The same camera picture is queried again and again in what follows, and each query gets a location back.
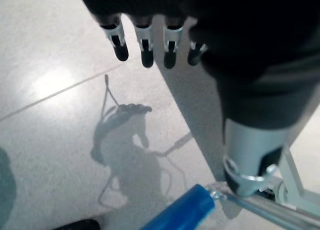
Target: metal clamp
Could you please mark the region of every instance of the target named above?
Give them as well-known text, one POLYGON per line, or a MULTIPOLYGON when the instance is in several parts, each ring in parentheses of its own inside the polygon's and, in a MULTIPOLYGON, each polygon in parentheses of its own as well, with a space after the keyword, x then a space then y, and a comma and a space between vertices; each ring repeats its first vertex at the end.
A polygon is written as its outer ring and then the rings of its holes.
POLYGON ((102 28, 102 29, 114 48, 116 47, 116 44, 112 39, 113 36, 117 36, 119 38, 120 45, 122 47, 126 44, 124 27, 122 26, 121 21, 120 21, 120 24, 113 29, 105 29, 105 28, 102 28))
POLYGON ((145 50, 142 40, 148 41, 148 51, 151 51, 153 48, 152 26, 150 25, 145 28, 134 26, 134 29, 141 52, 145 50))
POLYGON ((241 174, 237 164, 227 156, 223 157, 223 165, 228 176, 238 185, 236 194, 242 197, 248 197, 268 183, 268 179, 277 171, 278 167, 271 164, 266 168, 263 176, 249 176, 241 174))
MULTIPOLYGON (((191 48, 192 50, 196 50, 196 45, 197 45, 196 42, 194 42, 194 41, 190 42, 190 48, 191 48)), ((202 44, 201 47, 200 47, 200 49, 199 49, 199 51, 202 53, 202 52, 204 52, 206 49, 207 49, 207 46, 206 46, 205 44, 202 44)))
POLYGON ((178 29, 169 29, 166 26, 163 28, 164 51, 168 53, 169 42, 174 42, 173 52, 174 53, 177 52, 183 29, 184 29, 183 26, 178 29))

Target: prosthetic hand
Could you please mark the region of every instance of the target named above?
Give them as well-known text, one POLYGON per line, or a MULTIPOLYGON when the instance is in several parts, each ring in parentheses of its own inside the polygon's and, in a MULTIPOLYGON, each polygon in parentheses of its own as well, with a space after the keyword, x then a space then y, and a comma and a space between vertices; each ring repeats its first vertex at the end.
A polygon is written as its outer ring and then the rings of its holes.
POLYGON ((261 188, 320 79, 317 0, 83 1, 121 61, 128 50, 119 15, 130 15, 145 67, 153 64, 153 15, 166 16, 167 68, 175 65, 184 20, 198 20, 189 33, 188 62, 195 65, 201 56, 217 81, 226 180, 240 196, 261 188))

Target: blue handle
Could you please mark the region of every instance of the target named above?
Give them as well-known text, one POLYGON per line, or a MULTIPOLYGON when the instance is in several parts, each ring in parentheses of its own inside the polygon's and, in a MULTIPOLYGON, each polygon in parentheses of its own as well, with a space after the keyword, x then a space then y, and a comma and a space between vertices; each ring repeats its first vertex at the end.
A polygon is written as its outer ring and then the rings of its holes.
POLYGON ((209 192, 197 184, 141 230, 194 230, 214 208, 209 192))

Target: tile grout line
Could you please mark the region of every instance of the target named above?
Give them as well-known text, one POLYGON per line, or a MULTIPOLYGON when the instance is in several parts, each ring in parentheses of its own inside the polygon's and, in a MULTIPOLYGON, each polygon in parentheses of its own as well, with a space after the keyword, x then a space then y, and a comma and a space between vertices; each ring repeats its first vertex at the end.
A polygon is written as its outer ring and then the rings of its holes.
MULTIPOLYGON (((126 61, 126 63, 130 63, 130 62, 132 62, 133 60, 135 60, 135 59, 137 59, 137 58, 138 58, 138 57, 134 57, 134 58, 126 61)), ((108 69, 108 70, 102 71, 102 72, 100 72, 100 73, 98 73, 98 74, 96 74, 96 75, 93 75, 93 76, 91 76, 91 77, 88 77, 88 78, 86 78, 86 79, 84 79, 84 80, 82 80, 82 81, 79 81, 79 82, 77 82, 77 83, 75 83, 75 84, 73 84, 73 85, 71 85, 71 86, 68 86, 68 87, 66 87, 66 88, 64 88, 64 89, 62 89, 62 90, 60 90, 60 91, 57 91, 57 92, 55 92, 55 93, 53 93, 53 94, 51 94, 51 95, 49 95, 49 96, 46 96, 46 97, 44 97, 44 98, 41 98, 41 99, 38 100, 38 101, 35 101, 35 102, 30 103, 30 104, 28 104, 28 105, 26 105, 26 106, 24 106, 24 107, 22 107, 22 108, 20 108, 20 109, 18 109, 18 110, 15 110, 15 111, 13 111, 13 112, 11 112, 11 113, 9 113, 9 114, 1 117, 1 118, 0 118, 0 123, 1 123, 2 121, 4 121, 4 120, 6 120, 6 119, 8 119, 8 118, 10 118, 10 117, 12 117, 12 116, 14 116, 14 115, 17 115, 17 114, 23 112, 24 110, 27 110, 27 109, 29 109, 29 108, 32 108, 32 107, 35 106, 35 105, 38 105, 38 104, 40 104, 40 103, 42 103, 42 102, 44 102, 44 101, 46 101, 46 100, 48 100, 48 99, 51 99, 51 98, 53 98, 53 97, 55 97, 55 96, 57 96, 57 95, 59 95, 59 94, 62 94, 62 93, 66 92, 66 91, 68 91, 68 90, 70 90, 70 89, 73 89, 73 88, 75 88, 75 87, 77 87, 77 86, 79 86, 79 85, 81 85, 81 84, 84 84, 84 83, 86 83, 86 82, 88 82, 88 81, 90 81, 90 80, 92 80, 92 79, 95 79, 95 78, 97 78, 97 77, 99 77, 99 76, 101 76, 101 75, 103 75, 103 74, 106 74, 106 73, 108 73, 108 72, 111 72, 112 70, 117 69, 118 67, 120 67, 122 64, 123 64, 123 63, 118 64, 118 65, 116 65, 116 66, 114 66, 114 67, 111 67, 111 68, 108 69)))

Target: silver pipe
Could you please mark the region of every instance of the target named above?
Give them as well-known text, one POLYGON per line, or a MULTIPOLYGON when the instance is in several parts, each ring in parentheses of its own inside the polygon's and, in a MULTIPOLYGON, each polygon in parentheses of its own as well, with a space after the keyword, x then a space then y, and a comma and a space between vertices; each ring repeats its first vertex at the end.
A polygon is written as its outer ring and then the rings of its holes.
POLYGON ((288 230, 320 230, 320 219, 279 205, 258 195, 239 197, 224 182, 207 187, 214 200, 230 201, 288 230))

